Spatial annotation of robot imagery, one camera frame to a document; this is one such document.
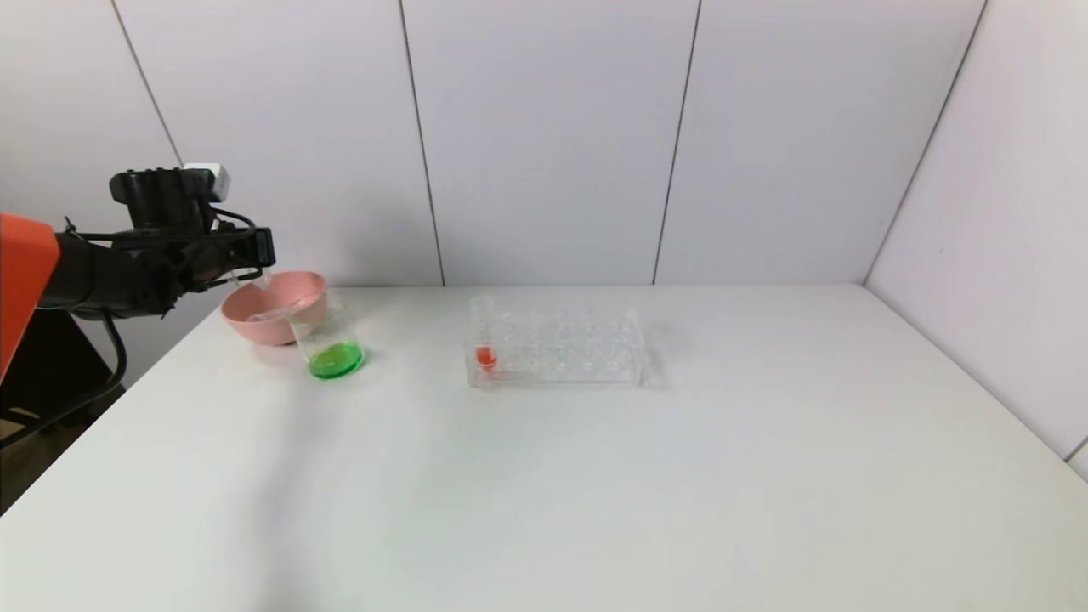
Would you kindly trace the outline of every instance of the wall seam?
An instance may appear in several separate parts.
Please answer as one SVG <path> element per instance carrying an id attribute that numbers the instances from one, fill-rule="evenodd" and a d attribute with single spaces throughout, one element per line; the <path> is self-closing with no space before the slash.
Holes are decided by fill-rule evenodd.
<path id="1" fill-rule="evenodd" d="M 952 91 L 955 90 L 955 85 L 960 81 L 960 73 L 963 72 L 963 65 L 967 62 L 967 56 L 970 53 L 970 48 L 975 44 L 975 35 L 978 34 L 978 27 L 982 23 L 982 16 L 986 14 L 986 8 L 989 3 L 990 0 L 982 0 L 982 8 L 978 11 L 978 19 L 975 20 L 975 27 L 970 30 L 970 37 L 967 38 L 967 47 L 963 50 L 963 57 L 960 58 L 960 65 L 955 69 L 955 75 L 952 77 L 952 85 L 949 86 L 949 93 L 944 96 L 944 102 L 941 103 L 941 110 L 937 113 L 937 121 L 934 122 L 934 128 L 929 131 L 929 137 L 926 139 L 926 146 L 922 148 L 922 156 L 918 157 L 918 163 L 914 166 L 914 172 L 911 173 L 911 180 L 906 183 L 906 189 L 903 191 L 903 197 L 899 198 L 899 206 L 895 207 L 895 213 L 891 216 L 891 222 L 888 223 L 888 231 L 885 232 L 883 238 L 880 241 L 880 246 L 877 247 L 877 252 L 873 256 L 873 261 L 869 264 L 869 269 L 865 272 L 865 278 L 862 279 L 863 286 L 868 284 L 869 278 L 873 276 L 873 270 L 877 267 L 877 260 L 880 259 L 880 254 L 888 244 L 888 237 L 891 235 L 891 231 L 895 227 L 895 221 L 899 220 L 899 215 L 903 211 L 903 204 L 906 203 L 907 196 L 911 195 L 911 188 L 914 186 L 915 179 L 918 178 L 918 171 L 922 169 L 922 162 L 926 159 L 926 154 L 929 152 L 929 146 L 934 143 L 934 136 L 937 134 L 938 127 L 940 127 L 941 120 L 944 119 L 944 110 L 948 109 L 949 100 L 952 99 Z"/>
<path id="2" fill-rule="evenodd" d="M 125 27 L 125 21 L 121 19 L 121 10 L 118 9 L 116 0 L 110 0 L 110 5 L 113 7 L 113 14 L 118 17 L 118 25 L 121 26 L 121 34 L 125 37 L 125 44 L 128 46 L 128 52 L 132 53 L 133 61 L 136 63 L 136 70 L 139 72 L 140 81 L 144 82 L 144 88 L 147 90 L 147 96 L 151 99 L 151 106 L 154 108 L 154 114 L 159 118 L 159 124 L 162 125 L 162 131 L 166 134 L 166 142 L 170 143 L 170 148 L 174 151 L 174 158 L 177 160 L 177 166 L 183 166 L 182 156 L 177 152 L 177 145 L 174 144 L 174 137 L 170 134 L 170 127 L 166 127 L 166 120 L 162 117 L 162 110 L 159 109 L 159 102 L 154 99 L 154 93 L 151 91 L 151 85 L 147 82 L 147 75 L 144 73 L 144 66 L 139 63 L 139 57 L 136 56 L 136 48 L 133 47 L 132 37 L 128 36 L 128 28 Z"/>
<path id="3" fill-rule="evenodd" d="M 657 255 L 654 256 L 654 276 L 650 284 L 657 284 L 657 268 L 662 262 L 662 244 L 665 242 L 665 220 L 669 215 L 669 197 L 672 195 L 672 176 L 677 170 L 677 152 L 680 150 L 680 128 L 683 126 L 683 109 L 688 103 L 688 86 L 691 84 L 691 64 L 695 59 L 695 38 L 698 36 L 698 17 L 703 12 L 703 0 L 695 5 L 695 27 L 691 32 L 691 51 L 688 52 L 688 72 L 683 78 L 683 95 L 680 97 L 680 117 L 677 119 L 677 137 L 672 143 L 672 163 L 669 166 L 669 182 L 665 187 L 665 208 L 662 210 L 662 230 L 657 235 Z"/>
<path id="4" fill-rule="evenodd" d="M 956 359 L 954 355 L 952 355 L 947 348 L 944 348 L 944 346 L 942 346 L 939 342 L 937 342 L 937 340 L 935 340 L 934 338 L 931 338 L 929 335 L 929 333 L 927 333 L 926 330 L 923 329 L 923 327 L 920 325 L 918 325 L 917 322 L 913 321 L 906 315 L 904 315 L 903 313 L 901 313 L 899 310 L 899 308 L 895 307 L 894 304 L 892 304 L 889 299 L 886 299 L 879 293 L 873 291 L 871 289 L 869 289 L 867 286 L 863 286 L 862 289 L 865 290 L 865 291 L 867 291 L 869 294 L 871 294 L 874 297 L 876 297 L 877 301 L 879 301 L 881 304 L 883 304 L 885 306 L 887 306 L 888 309 L 892 311 L 892 314 L 894 314 L 897 317 L 900 318 L 900 320 L 902 320 L 907 326 L 910 326 L 911 329 L 913 329 L 914 331 L 918 332 L 918 334 L 922 335 L 922 338 L 926 339 L 926 341 L 929 342 L 929 344 L 931 344 L 935 348 L 937 348 L 937 351 L 940 352 L 941 355 L 944 355 L 944 357 L 947 357 L 950 362 L 952 362 L 953 364 L 955 364 L 956 367 L 960 368 L 960 371 L 962 371 L 964 375 L 966 375 L 967 378 L 969 378 L 973 381 L 975 381 L 975 384 L 977 384 L 979 387 L 979 389 L 981 389 L 984 392 L 986 392 L 987 395 L 989 395 L 990 397 L 993 397 L 993 401 L 996 401 L 998 403 L 998 405 L 1000 405 L 1001 407 L 1003 407 L 1010 415 L 1012 415 L 1013 418 L 1015 418 L 1017 421 L 1019 421 L 1019 424 L 1023 425 L 1025 429 L 1027 429 L 1029 432 L 1031 432 L 1031 434 L 1035 436 L 1037 440 L 1039 440 L 1039 443 L 1041 443 L 1043 446 L 1046 446 L 1047 450 L 1049 450 L 1050 452 L 1054 453 L 1054 456 L 1059 457 L 1060 460 L 1062 460 L 1062 461 L 1064 461 L 1066 463 L 1068 463 L 1070 458 L 1073 458 L 1073 455 L 1070 455 L 1070 457 L 1066 458 L 1064 455 L 1062 455 L 1061 453 L 1059 453 L 1058 450 L 1055 450 L 1054 448 L 1052 448 L 1049 442 L 1047 442 L 1046 440 L 1043 440 L 1042 436 L 1039 436 L 1039 433 L 1036 432 L 1036 430 L 1030 425 L 1028 425 L 1027 421 L 1025 421 L 1023 418 L 1021 418 L 1021 416 L 1018 414 L 1016 414 L 1016 412 L 1013 411 L 1010 407 L 1010 402 L 1007 402 L 997 391 L 990 389 L 989 385 L 987 385 L 981 380 L 979 380 L 979 378 L 974 372 L 972 372 L 963 364 L 961 364 L 960 360 Z"/>
<path id="5" fill-rule="evenodd" d="M 1073 448 L 1073 451 L 1070 453 L 1070 456 L 1065 457 L 1064 460 L 1065 463 L 1070 463 L 1071 461 L 1073 461 L 1073 458 L 1077 456 L 1077 453 L 1083 451 L 1085 446 L 1088 446 L 1088 436 L 1085 436 L 1085 439 L 1081 440 L 1079 444 Z"/>
<path id="6" fill-rule="evenodd" d="M 431 191 L 431 169 L 426 163 L 426 146 L 423 144 L 423 119 L 419 114 L 419 94 L 416 91 L 416 71 L 411 63 L 411 47 L 408 45 L 408 20 L 405 17 L 404 0 L 397 0 L 400 9 L 400 30 L 405 39 L 405 57 L 408 58 L 408 79 L 411 83 L 411 100 L 416 108 L 416 130 L 419 132 L 419 151 L 423 157 L 423 179 L 426 181 L 426 201 L 431 206 L 431 224 L 434 228 L 434 248 L 438 254 L 438 277 L 446 286 L 446 269 L 442 262 L 442 242 L 438 240 L 438 217 L 434 213 L 434 193 Z"/>

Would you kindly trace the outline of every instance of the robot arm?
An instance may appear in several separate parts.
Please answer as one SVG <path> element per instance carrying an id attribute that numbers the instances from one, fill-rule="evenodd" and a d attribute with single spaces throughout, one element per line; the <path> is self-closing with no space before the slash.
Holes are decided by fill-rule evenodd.
<path id="1" fill-rule="evenodd" d="M 81 233 L 71 224 L 53 234 L 45 223 L 4 215 L 0 378 L 35 306 L 85 319 L 164 316 L 182 295 L 222 284 L 234 270 L 256 269 L 240 280 L 260 277 L 275 264 L 272 233 L 211 206 L 228 187 L 219 164 L 116 174 L 110 193 L 128 208 L 133 229 L 114 234 Z"/>

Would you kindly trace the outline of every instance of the transparent container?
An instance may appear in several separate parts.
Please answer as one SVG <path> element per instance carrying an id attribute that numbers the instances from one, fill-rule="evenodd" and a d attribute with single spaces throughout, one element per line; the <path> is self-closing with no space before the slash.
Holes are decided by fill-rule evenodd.
<path id="1" fill-rule="evenodd" d="M 304 310 L 287 317 L 298 348 L 310 374 L 321 379 L 339 378 L 357 370 L 366 353 L 355 334 L 355 317 L 336 294 L 325 296 L 324 311 Z"/>
<path id="2" fill-rule="evenodd" d="M 646 346 L 633 309 L 510 309 L 473 297 L 465 362 L 469 384 L 638 387 Z"/>

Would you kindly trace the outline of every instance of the cable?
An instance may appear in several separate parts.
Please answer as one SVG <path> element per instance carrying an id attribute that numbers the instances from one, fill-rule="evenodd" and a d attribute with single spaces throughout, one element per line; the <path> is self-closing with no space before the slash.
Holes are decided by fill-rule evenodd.
<path id="1" fill-rule="evenodd" d="M 109 310 L 101 310 L 101 314 L 102 323 L 106 325 L 106 332 L 110 335 L 110 342 L 113 343 L 113 350 L 118 353 L 118 366 L 113 370 L 113 374 L 106 382 L 95 389 L 91 389 L 90 391 L 87 391 L 66 408 L 58 411 L 49 418 L 44 418 L 41 421 L 24 427 L 3 440 L 0 440 L 0 449 L 5 449 L 28 436 L 33 436 L 38 431 L 41 431 L 75 411 L 86 406 L 95 400 L 98 400 L 102 395 L 106 395 L 118 384 L 121 384 L 121 377 L 125 376 L 125 369 L 128 367 L 128 355 L 125 353 L 125 344 L 121 341 L 121 334 L 118 333 L 118 327 L 113 323 L 113 317 L 110 315 Z"/>
<path id="2" fill-rule="evenodd" d="M 221 208 L 212 208 L 217 215 L 222 215 L 223 217 L 228 217 L 231 219 L 236 219 L 246 224 L 246 229 L 240 232 L 223 232 L 218 234 L 197 234 L 197 235 L 173 235 L 173 234 L 154 234 L 154 235 L 141 235 L 141 234 L 85 234 L 83 232 L 77 232 L 76 235 L 88 242 L 115 242 L 124 241 L 127 243 L 164 243 L 164 242 L 227 242 L 248 238 L 249 236 L 257 233 L 257 224 L 250 221 L 248 218 L 238 215 L 237 212 L 231 212 L 230 210 L 223 210 Z"/>

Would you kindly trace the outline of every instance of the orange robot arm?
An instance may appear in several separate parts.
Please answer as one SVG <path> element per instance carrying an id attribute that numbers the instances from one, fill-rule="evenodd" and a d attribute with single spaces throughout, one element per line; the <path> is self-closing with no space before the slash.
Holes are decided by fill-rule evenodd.
<path id="1" fill-rule="evenodd" d="M 59 258 L 52 228 L 0 212 L 0 380 Z"/>

